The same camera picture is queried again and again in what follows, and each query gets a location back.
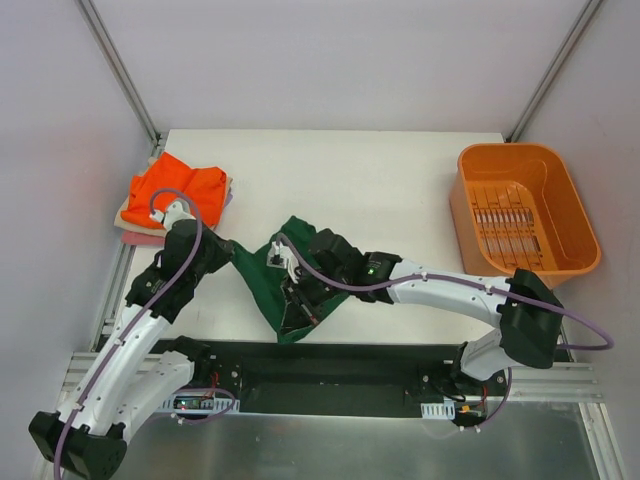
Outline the dark green t shirt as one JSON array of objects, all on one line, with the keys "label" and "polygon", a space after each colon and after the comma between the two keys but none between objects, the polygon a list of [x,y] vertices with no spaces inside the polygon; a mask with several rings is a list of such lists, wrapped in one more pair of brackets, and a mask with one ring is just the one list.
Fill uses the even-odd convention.
[{"label": "dark green t shirt", "polygon": [[[276,332],[278,342],[291,344],[303,339],[319,326],[348,298],[348,293],[330,286],[335,290],[335,297],[326,303],[328,315],[318,325],[283,325],[285,299],[282,293],[282,281],[290,276],[287,270],[271,268],[266,264],[267,253],[275,240],[276,237],[272,236],[266,244],[254,252],[249,252],[240,243],[232,241],[235,247],[231,263],[244,279],[258,309]],[[302,277],[304,275],[312,276],[306,271],[302,273]]]}]

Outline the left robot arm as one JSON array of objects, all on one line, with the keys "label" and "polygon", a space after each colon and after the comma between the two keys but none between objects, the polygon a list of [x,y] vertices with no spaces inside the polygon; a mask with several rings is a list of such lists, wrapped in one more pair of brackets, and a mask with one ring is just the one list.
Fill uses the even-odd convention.
[{"label": "left robot arm", "polygon": [[183,387],[212,386],[213,353],[186,336],[138,373],[160,337],[193,299],[201,280],[230,262],[234,246],[194,219],[179,220],[153,262],[133,281],[111,336],[68,398],[39,411],[28,431],[55,478],[109,479],[128,445],[161,404]]}]

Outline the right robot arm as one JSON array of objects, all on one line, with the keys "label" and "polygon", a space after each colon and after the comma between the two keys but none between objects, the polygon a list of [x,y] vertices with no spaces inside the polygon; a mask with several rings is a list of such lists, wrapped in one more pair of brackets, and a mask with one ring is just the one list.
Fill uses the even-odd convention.
[{"label": "right robot arm", "polygon": [[270,263],[282,266],[295,285],[309,277],[363,302],[433,307],[490,326],[483,337],[461,345],[450,369],[451,385],[461,394],[473,394],[510,367],[548,369],[554,363],[562,306],[532,271],[479,277],[429,269],[395,254],[362,253],[329,229],[313,237],[309,253],[306,260],[279,233]]}]

